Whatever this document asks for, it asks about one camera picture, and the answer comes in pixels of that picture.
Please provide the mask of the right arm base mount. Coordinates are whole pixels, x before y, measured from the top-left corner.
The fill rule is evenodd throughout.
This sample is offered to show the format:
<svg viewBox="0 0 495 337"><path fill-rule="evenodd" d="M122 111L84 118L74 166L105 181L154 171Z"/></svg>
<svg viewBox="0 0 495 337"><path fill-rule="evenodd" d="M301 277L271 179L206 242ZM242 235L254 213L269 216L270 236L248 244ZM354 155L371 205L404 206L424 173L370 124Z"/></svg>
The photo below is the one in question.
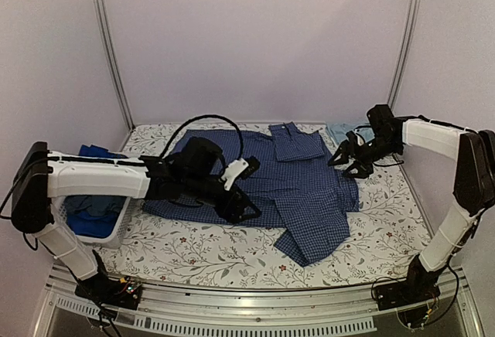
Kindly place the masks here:
<svg viewBox="0 0 495 337"><path fill-rule="evenodd" d="M437 300L440 296L440 290L436 284L428 285L425 288L412 288L406 280L379 277L372 283L370 295L377 303L378 310L384 311Z"/></svg>

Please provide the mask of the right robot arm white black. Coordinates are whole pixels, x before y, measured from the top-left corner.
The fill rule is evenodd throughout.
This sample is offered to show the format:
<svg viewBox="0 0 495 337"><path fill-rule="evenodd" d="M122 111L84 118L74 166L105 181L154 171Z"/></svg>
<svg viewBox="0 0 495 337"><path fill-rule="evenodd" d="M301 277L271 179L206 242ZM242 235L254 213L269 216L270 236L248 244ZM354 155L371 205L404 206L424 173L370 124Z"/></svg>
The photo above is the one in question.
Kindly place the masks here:
<svg viewBox="0 0 495 337"><path fill-rule="evenodd" d="M348 131L328 164L345 165L348 178L365 179L375 165L389 155L401 155L406 148L418 148L449 160L451 203L430 243L408 266L400 296L415 303L428 293L452 256L477 231L484 213L494 206L494 132L476 131L422 115L396 116L386 104L367 112L369 141Z"/></svg>

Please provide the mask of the dark blue checkered shirt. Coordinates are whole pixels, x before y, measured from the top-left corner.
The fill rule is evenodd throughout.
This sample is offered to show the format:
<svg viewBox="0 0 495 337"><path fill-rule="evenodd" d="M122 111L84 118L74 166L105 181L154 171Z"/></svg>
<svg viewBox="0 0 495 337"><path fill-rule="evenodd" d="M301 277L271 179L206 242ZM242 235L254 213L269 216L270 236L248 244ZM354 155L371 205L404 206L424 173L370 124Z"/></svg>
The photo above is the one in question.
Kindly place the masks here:
<svg viewBox="0 0 495 337"><path fill-rule="evenodd" d="M305 133L293 123L268 129L269 134L188 130L174 149L180 151L192 137L201 137L219 145L232 160L242 140L244 155L261 163L238 183L261 211L245 226L284 229L275 247L306 267L326 259L350 236L347 215L359 209L357 183L327 165L332 155L319 132Z"/></svg>

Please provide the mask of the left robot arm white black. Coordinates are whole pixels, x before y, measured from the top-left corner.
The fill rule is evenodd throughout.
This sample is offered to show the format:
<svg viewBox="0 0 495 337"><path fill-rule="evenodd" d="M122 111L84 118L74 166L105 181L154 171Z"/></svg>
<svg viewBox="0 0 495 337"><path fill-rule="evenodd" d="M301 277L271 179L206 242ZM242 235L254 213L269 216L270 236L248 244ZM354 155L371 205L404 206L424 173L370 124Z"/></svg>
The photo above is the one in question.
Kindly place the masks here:
<svg viewBox="0 0 495 337"><path fill-rule="evenodd" d="M108 277L97 253L90 252L64 222L56 218L52 200L60 196L123 196L179 204L191 198L209 205L228 223L258 218L261 211L237 186L259 169L255 157L225 161L212 141L192 137L181 151L164 149L157 156L96 158L50 151L44 141L32 145L2 205L7 220L21 233L33 235L71 271L77 283L98 301L109 301L117 281Z"/></svg>

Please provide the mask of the light blue t-shirt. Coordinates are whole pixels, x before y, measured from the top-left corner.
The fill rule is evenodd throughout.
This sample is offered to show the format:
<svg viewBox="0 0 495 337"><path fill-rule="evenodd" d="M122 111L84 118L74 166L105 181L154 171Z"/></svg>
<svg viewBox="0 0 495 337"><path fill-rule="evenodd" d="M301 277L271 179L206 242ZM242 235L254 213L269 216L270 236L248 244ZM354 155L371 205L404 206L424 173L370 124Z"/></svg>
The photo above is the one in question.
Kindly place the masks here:
<svg viewBox="0 0 495 337"><path fill-rule="evenodd" d="M374 138L374 133L369 124L327 123L326 131L336 145L347 140L347 132L349 131L358 134L365 141L370 141Z"/></svg>

